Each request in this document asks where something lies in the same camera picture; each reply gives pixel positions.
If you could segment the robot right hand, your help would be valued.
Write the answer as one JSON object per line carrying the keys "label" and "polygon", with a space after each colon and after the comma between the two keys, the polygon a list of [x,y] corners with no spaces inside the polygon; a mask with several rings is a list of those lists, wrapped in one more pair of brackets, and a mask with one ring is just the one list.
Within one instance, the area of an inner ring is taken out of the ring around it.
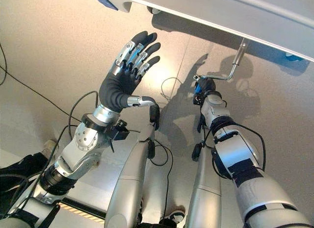
{"label": "robot right hand", "polygon": [[198,75],[195,75],[193,78],[196,81],[194,88],[195,95],[198,94],[201,95],[202,97],[206,97],[209,95],[211,91],[216,90],[216,85],[212,78],[210,77],[203,78]]}

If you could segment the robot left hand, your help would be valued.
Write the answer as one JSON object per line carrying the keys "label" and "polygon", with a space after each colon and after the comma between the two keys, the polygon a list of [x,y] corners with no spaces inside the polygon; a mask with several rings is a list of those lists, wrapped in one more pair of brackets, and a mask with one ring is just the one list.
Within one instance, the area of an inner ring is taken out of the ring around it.
{"label": "robot left hand", "polygon": [[122,47],[101,83],[100,105],[93,113],[94,118],[114,124],[125,108],[156,105],[152,97],[133,95],[147,71],[160,61],[159,56],[149,59],[161,47],[156,39],[157,33],[142,31]]}

